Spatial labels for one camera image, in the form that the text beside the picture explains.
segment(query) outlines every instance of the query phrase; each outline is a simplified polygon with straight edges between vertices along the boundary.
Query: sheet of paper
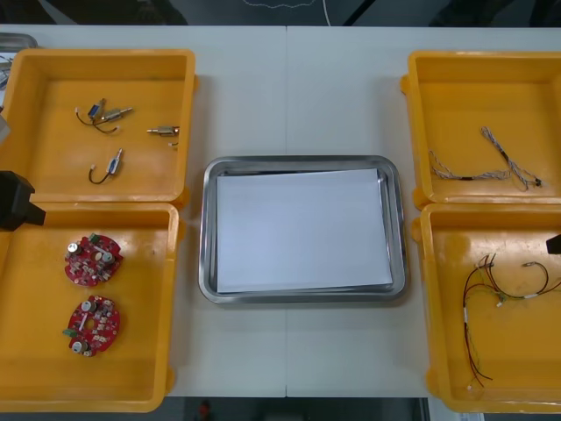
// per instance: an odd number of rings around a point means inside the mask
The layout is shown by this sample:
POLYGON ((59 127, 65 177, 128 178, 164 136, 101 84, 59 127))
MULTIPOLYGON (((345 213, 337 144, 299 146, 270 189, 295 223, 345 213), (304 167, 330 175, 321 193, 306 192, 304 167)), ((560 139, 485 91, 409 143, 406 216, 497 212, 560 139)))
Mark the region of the sheet of paper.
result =
POLYGON ((217 179, 218 292, 391 282, 376 169, 217 179))

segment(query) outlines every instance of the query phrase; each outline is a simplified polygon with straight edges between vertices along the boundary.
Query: wire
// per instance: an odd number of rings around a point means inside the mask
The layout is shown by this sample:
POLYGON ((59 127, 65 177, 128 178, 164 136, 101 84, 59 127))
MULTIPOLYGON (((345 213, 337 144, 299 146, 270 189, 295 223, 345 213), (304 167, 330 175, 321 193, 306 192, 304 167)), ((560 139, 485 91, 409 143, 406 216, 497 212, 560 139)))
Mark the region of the wire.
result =
POLYGON ((247 4, 248 6, 254 6, 254 7, 267 7, 268 9, 278 9, 280 7, 288 7, 289 9, 296 9, 298 7, 308 7, 311 6, 312 4, 314 4, 316 2, 316 0, 311 0, 311 2, 309 3, 299 3, 299 4, 276 4, 275 6, 272 6, 270 4, 262 4, 262 3, 249 3, 247 0, 243 0, 243 2, 245 4, 247 4))
POLYGON ((95 128, 96 130, 98 130, 99 132, 101 132, 101 133, 103 133, 103 134, 112 134, 112 133, 116 132, 117 130, 119 130, 119 126, 118 126, 118 125, 115 126, 115 127, 113 127, 111 130, 100 129, 99 127, 97 127, 98 124, 93 124, 93 126, 94 126, 94 128, 95 128))
POLYGON ((526 296, 514 296, 511 295, 507 292, 505 292, 503 289, 501 289, 499 287, 499 285, 497 284, 496 280, 494 279, 494 275, 493 275, 493 267, 494 267, 494 259, 496 257, 496 253, 493 254, 493 257, 490 258, 490 254, 486 254, 485 256, 483 256, 481 259, 479 259, 479 261, 477 262, 477 264, 475 265, 475 269, 472 270, 472 272, 470 272, 470 274, 467 276, 467 279, 465 280, 465 284, 464 284, 464 293, 462 295, 462 308, 464 309, 464 342, 465 342, 465 350, 467 352, 467 358, 470 364, 470 370, 472 371, 473 374, 473 380, 477 381, 477 383, 484 388, 484 384, 481 381, 481 378, 483 379, 488 379, 488 380, 492 380, 493 378, 484 375, 483 373, 481 373, 481 370, 479 369, 479 356, 477 355, 477 351, 475 350, 475 346, 473 344, 473 339, 472 339, 472 335, 471 335, 471 331, 469 328, 469 317, 468 317, 468 311, 467 311, 467 302, 469 301, 469 294, 470 291, 472 291, 473 289, 476 288, 480 288, 480 287, 484 287, 486 288, 486 290, 489 290, 489 292, 499 296, 499 303, 497 304, 497 307, 500 307, 502 305, 502 303, 505 301, 506 298, 512 298, 512 299, 530 299, 530 298, 534 298, 536 296, 542 296, 544 294, 547 294, 553 290, 555 290, 557 287, 561 286, 561 281, 559 281, 555 286, 547 289, 547 286, 549 284, 550 281, 550 274, 547 270, 547 268, 540 262, 538 261, 529 261, 527 263, 523 263, 522 267, 523 268, 528 268, 530 266, 538 266, 543 270, 543 273, 545 274, 545 281, 543 283, 543 286, 534 294, 528 294, 526 296), (491 285, 488 285, 487 283, 485 283, 485 278, 482 276, 482 271, 486 274, 487 279, 491 282, 491 285), (473 274, 478 273, 481 277, 481 282, 479 283, 474 283, 473 285, 469 286, 470 280, 472 279, 473 274))
POLYGON ((92 184, 101 184, 102 182, 104 182, 105 180, 107 180, 107 178, 110 176, 110 173, 105 173, 105 176, 99 181, 99 182, 94 182, 91 178, 91 176, 94 174, 94 170, 96 169, 95 165, 92 165, 91 168, 89 169, 89 173, 88 173, 88 180, 89 182, 91 182, 92 184))
MULTIPOLYGON (((252 7, 267 7, 268 9, 279 9, 280 7, 286 7, 288 9, 297 9, 298 7, 310 7, 312 4, 316 2, 316 0, 311 0, 309 3, 298 3, 298 4, 276 4, 272 6, 271 4, 263 4, 263 3, 249 3, 247 0, 242 0, 245 4, 252 7)), ((325 4, 325 0, 323 1, 323 14, 325 15, 325 21, 327 22, 327 26, 331 26, 330 17, 327 13, 327 4, 325 4)))
POLYGON ((119 129, 119 126, 117 127, 113 127, 111 130, 104 130, 104 129, 100 129, 98 127, 98 123, 94 123, 93 121, 88 123, 87 121, 82 120, 82 118, 80 117, 80 110, 76 109, 76 118, 78 118, 78 120, 80 121, 80 123, 82 123, 83 125, 91 125, 92 127, 94 127, 96 130, 98 130, 99 132, 103 133, 103 134, 112 134, 114 132, 116 132, 119 129))
POLYGON ((469 175, 469 176, 455 175, 454 173, 451 172, 451 170, 448 167, 446 167, 437 158, 437 155, 434 153, 434 151, 429 151, 429 152, 430 152, 430 156, 432 156, 433 160, 436 163, 436 166, 431 164, 430 168, 432 169, 432 172, 436 174, 439 178, 443 178, 446 180, 461 180, 464 182, 470 182, 473 180, 485 180, 490 178, 495 180, 507 180, 508 178, 510 178, 509 171, 501 171, 501 170, 489 171, 479 175, 469 175))
POLYGON ((494 276, 493 276, 493 266, 494 266, 493 262, 494 262, 495 256, 496 256, 496 254, 493 255, 493 258, 491 259, 489 264, 486 263, 485 269, 487 271, 487 275, 489 277, 489 280, 491 281, 491 283, 493 284, 493 286, 497 290, 497 292, 499 292, 501 295, 507 296, 508 298, 514 298, 514 299, 519 299, 520 300, 520 299, 533 298, 534 296, 540 296, 545 292, 545 289, 547 288, 547 285, 550 281, 550 274, 548 273, 547 268, 543 264, 541 264, 537 261, 529 261, 528 263, 522 264, 523 268, 528 268, 530 266, 539 266, 543 270, 543 272, 545 273, 545 282, 543 283, 543 286, 537 292, 535 292, 533 294, 527 294, 525 296, 513 296, 513 295, 505 292, 503 289, 501 289, 499 287, 499 285, 497 284, 497 282, 496 282, 496 280, 494 279, 494 276))
POLYGON ((80 123, 82 123, 83 125, 94 125, 93 123, 88 123, 82 120, 82 118, 80 117, 80 112, 78 110, 76 110, 76 117, 78 118, 78 120, 80 120, 80 123))
POLYGON ((323 14, 325 15, 325 22, 327 22, 327 26, 331 26, 330 16, 327 13, 327 4, 325 3, 325 0, 322 1, 323 1, 323 14))
POLYGON ((543 186, 543 181, 542 180, 537 178, 535 175, 530 173, 528 170, 518 167, 516 162, 514 162, 510 158, 508 158, 507 153, 505 152, 505 150, 503 149, 501 144, 498 142, 498 140, 493 136, 493 134, 491 133, 491 131, 489 130, 488 127, 485 127, 485 126, 481 127, 481 134, 483 135, 483 137, 485 139, 489 140, 493 144, 493 146, 499 151, 499 153, 505 159, 505 161, 507 162, 507 164, 510 167, 510 169, 512 170, 512 172, 515 173, 515 175, 522 182, 522 184, 524 185, 524 187, 526 189, 529 188, 529 184, 534 184, 537 187, 542 187, 543 186))

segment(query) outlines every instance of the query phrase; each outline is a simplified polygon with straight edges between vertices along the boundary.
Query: table surface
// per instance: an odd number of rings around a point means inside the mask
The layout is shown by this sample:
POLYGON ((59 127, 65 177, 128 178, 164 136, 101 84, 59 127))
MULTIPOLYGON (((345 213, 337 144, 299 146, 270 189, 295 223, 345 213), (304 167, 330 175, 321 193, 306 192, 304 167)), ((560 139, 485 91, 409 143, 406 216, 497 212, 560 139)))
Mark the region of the table surface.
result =
POLYGON ((417 49, 559 50, 558 30, 4 25, 61 48, 189 48, 196 54, 185 210, 174 303, 173 396, 427 396, 416 246, 396 305, 220 307, 198 289, 202 172, 259 154, 379 154, 398 168, 407 228, 418 215, 399 80, 417 49))

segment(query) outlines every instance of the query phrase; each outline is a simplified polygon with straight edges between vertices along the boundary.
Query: gray floor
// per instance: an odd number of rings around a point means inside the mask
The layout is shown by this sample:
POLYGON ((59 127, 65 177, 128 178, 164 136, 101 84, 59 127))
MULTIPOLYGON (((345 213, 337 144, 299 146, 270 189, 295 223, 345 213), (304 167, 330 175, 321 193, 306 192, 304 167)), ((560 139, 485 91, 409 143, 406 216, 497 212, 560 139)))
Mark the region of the gray floor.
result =
MULTIPOLYGON (((427 26, 449 0, 377 0, 355 26, 427 26)), ((73 22, 40 0, 59 24, 73 22)), ((322 0, 171 0, 190 25, 326 25, 322 0), (310 4, 290 9, 248 4, 310 4)), ((343 22, 362 0, 326 0, 333 26, 343 22)), ((516 0, 501 11, 494 26, 528 26, 532 0, 516 0)))
MULTIPOLYGON (((169 397, 149 414, 0 414, 0 421, 193 421, 201 402, 201 398, 169 397)), ((417 399, 210 398, 209 402, 212 421, 288 419, 288 414, 307 421, 421 420, 417 399)))

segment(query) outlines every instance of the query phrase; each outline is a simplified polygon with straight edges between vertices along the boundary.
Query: yellow plastic tray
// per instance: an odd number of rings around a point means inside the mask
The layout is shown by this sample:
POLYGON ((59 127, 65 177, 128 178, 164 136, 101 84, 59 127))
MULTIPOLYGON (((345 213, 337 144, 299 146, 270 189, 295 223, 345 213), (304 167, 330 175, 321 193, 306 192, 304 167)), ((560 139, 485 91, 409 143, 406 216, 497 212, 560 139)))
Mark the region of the yellow plastic tray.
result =
POLYGON ((561 203, 561 54, 415 52, 401 81, 412 133, 415 204, 561 203), (451 181, 430 170, 429 150, 458 175, 508 169, 479 130, 488 126, 519 166, 545 181, 451 181))
POLYGON ((0 146, 0 168, 27 178, 34 202, 178 202, 187 166, 195 56, 189 50, 24 50, 14 61, 3 117, 11 135, 0 146), (133 107, 104 135, 82 125, 92 104, 133 107), (158 125, 179 125, 176 138, 149 135, 158 125), (178 142, 170 147, 168 142, 178 142), (117 176, 101 185, 122 147, 117 176))
POLYGON ((527 261, 544 264, 555 285, 559 256, 547 253, 545 241, 560 232, 561 206, 555 204, 430 204, 414 222, 426 293, 427 384, 452 410, 561 411, 561 294, 506 301, 500 308, 493 294, 471 296, 473 344, 482 373, 493 378, 483 381, 484 389, 471 382, 462 308, 465 280, 487 253, 497 253, 494 275, 511 294, 543 285, 541 271, 521 268, 527 261))
POLYGON ((179 217, 167 203, 41 203, 44 226, 0 232, 0 411, 149 411, 173 381, 168 353, 179 217), (121 246, 107 283, 75 286, 67 245, 101 233, 121 246), (62 335, 91 294, 115 300, 121 331, 106 352, 76 355, 62 335))

